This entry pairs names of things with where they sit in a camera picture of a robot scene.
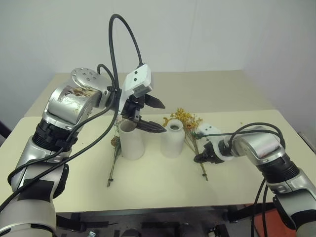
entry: beige table surface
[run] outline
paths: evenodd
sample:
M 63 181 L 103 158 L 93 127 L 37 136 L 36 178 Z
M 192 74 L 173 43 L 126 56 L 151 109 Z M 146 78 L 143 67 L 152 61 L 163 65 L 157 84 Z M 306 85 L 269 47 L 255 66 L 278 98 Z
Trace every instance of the beige table surface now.
M 119 74 L 120 85 L 126 74 Z M 154 90 L 151 95 L 166 106 L 158 110 L 148 106 L 142 114 L 170 114 L 179 106 L 191 113 L 253 111 L 274 109 L 241 70 L 152 73 Z M 52 92 L 70 78 L 70 73 L 56 74 L 46 89 L 25 113 L 27 116 L 41 116 Z
M 277 110 L 220 112 L 198 114 L 222 132 L 232 132 L 250 122 L 269 122 L 284 133 L 286 151 L 316 183 L 316 158 L 293 128 Z M 162 122 L 163 115 L 144 115 L 144 119 Z M 73 150 L 78 151 L 93 141 L 109 124 L 110 116 L 101 116 L 88 123 L 79 134 Z M 11 194 L 6 182 L 40 117 L 20 120 L 0 147 L 0 202 Z M 57 212 L 127 210 L 143 208 L 210 206 L 252 203 L 262 181 L 261 173 L 246 158 L 221 164 L 206 163 L 206 182 L 194 154 L 184 146 L 177 158 L 160 153 L 160 134 L 143 133 L 146 151 L 143 157 L 130 161 L 119 157 L 114 182 L 106 187 L 113 147 L 113 131 L 95 147 L 69 163 L 70 173 L 63 194 L 54 200 Z M 267 201 L 272 200 L 269 192 Z

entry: white vase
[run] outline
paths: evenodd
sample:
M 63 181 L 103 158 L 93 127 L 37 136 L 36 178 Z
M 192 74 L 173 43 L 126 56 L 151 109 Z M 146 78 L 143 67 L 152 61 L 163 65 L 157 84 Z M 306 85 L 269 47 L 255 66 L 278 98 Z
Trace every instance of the white vase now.
M 122 155 L 126 159 L 139 159 L 145 152 L 144 141 L 136 124 L 125 120 L 119 125 L 119 139 Z
M 184 143 L 185 132 L 181 121 L 172 119 L 161 135 L 160 149 L 165 157 L 175 158 L 180 155 Z

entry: white ceramic vase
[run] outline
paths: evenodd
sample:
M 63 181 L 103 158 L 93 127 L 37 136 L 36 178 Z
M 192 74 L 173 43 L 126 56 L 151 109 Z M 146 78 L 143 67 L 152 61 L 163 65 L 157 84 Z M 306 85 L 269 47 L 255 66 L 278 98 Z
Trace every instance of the white ceramic vase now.
M 136 124 L 125 120 L 119 125 L 119 138 L 122 155 L 126 159 L 139 159 L 145 152 L 144 140 Z
M 177 119 L 172 119 L 168 122 L 166 130 L 161 135 L 161 153 L 165 157 L 175 158 L 180 155 L 184 143 L 183 124 Z

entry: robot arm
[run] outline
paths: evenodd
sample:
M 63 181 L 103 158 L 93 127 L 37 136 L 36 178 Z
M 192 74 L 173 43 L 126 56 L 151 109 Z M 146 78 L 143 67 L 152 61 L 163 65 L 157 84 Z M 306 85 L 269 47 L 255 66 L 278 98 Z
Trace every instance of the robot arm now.
M 143 121 L 139 114 L 144 104 L 164 108 L 160 100 L 147 94 L 153 89 L 152 85 L 151 72 L 146 64 L 127 75 L 121 91 L 119 113 L 133 120 L 139 129 L 164 132 L 161 125 Z M 42 119 L 34 135 L 29 138 L 16 167 L 50 156 L 61 148 L 63 151 L 56 157 L 29 165 L 15 174 L 10 180 L 12 190 L 16 191 L 67 158 L 81 129 L 72 132 L 74 128 L 89 117 L 93 108 L 108 107 L 114 96 L 112 92 L 110 80 L 91 69 L 74 69 L 71 80 L 52 93 Z M 69 167 L 64 164 L 12 200 L 0 213 L 0 236 L 54 236 L 56 213 L 52 200 L 63 192 L 68 173 Z
M 206 131 L 205 127 L 211 126 L 202 124 L 199 132 L 211 134 L 212 132 Z M 247 130 L 264 128 L 257 126 L 243 131 Z M 203 154 L 197 156 L 196 160 L 206 159 L 221 163 L 228 157 L 247 156 L 275 194 L 273 202 L 285 225 L 297 230 L 298 237 L 315 237 L 316 187 L 303 170 L 290 160 L 279 138 L 263 132 L 239 134 L 233 138 L 232 149 L 229 151 L 230 138 L 231 136 L 224 139 L 211 137 L 211 142 L 204 146 Z

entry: metal bolt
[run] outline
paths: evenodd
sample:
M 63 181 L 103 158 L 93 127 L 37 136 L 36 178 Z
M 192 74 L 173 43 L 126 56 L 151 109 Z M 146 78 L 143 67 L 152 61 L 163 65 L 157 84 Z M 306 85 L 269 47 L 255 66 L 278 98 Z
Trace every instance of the metal bolt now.
M 92 232 L 92 231 L 89 232 L 88 237 L 95 237 L 95 236 L 96 236 L 96 233 L 95 233 L 95 232 Z

